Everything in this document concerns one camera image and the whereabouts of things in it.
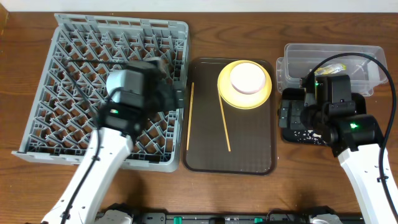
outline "yellow plate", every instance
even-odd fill
[[[232,69],[241,63],[252,63],[261,68],[266,76],[266,85],[257,93],[253,94],[243,94],[235,90],[229,79]],[[229,63],[222,69],[220,75],[218,76],[218,93],[229,105],[239,108],[239,109],[253,109],[261,106],[265,101],[267,101],[272,90],[271,78],[267,70],[256,62],[249,60],[238,60],[236,62]]]

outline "wood grain surface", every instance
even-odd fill
[[[398,82],[397,14],[320,13],[94,13],[185,21],[191,58],[253,58],[275,66],[288,43],[379,45]],[[0,41],[0,223],[38,223],[69,183],[75,166],[34,164],[11,155],[18,150],[57,23],[52,13],[9,15]],[[367,98],[368,113],[385,130],[391,110],[388,85]],[[102,208],[127,202],[169,212],[266,213],[328,205],[359,212],[354,191],[326,147],[288,144],[277,136],[277,168],[266,177],[207,174],[187,170],[120,170]],[[398,180],[398,125],[387,148]]]

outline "clear plastic container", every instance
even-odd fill
[[[277,89],[280,93],[286,88],[300,88],[300,78],[305,77],[311,69],[322,60],[336,54],[358,52],[370,55],[380,61],[386,68],[384,51],[378,46],[341,45],[341,44],[287,44],[285,56],[276,61]],[[346,56],[325,63],[322,67],[334,63],[346,65],[340,73],[351,78],[351,91],[363,96],[371,96],[373,88],[388,82],[386,74],[372,61],[363,57]]]

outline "wooden tabletop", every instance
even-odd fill
[[[253,58],[275,66],[288,43],[378,45],[398,83],[397,14],[95,13],[185,21],[191,58]],[[38,223],[55,205],[76,166],[29,163],[18,150],[57,23],[52,13],[12,12],[0,41],[0,223]],[[383,132],[391,109],[388,85],[367,98]],[[398,180],[398,125],[387,144]],[[266,213],[328,205],[359,212],[354,191],[327,147],[288,144],[277,136],[276,170],[265,177],[207,174],[181,163],[173,173],[120,170],[102,208],[127,202],[169,212]]]

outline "black tray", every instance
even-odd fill
[[[220,71],[237,59],[198,58],[190,64],[187,92],[194,83],[193,110],[184,113],[183,163],[193,171],[267,175],[276,167],[275,77],[270,63],[253,60],[271,76],[268,100],[251,110],[240,110],[223,101],[231,152],[228,151],[217,80]],[[191,122],[187,150],[188,123]]]

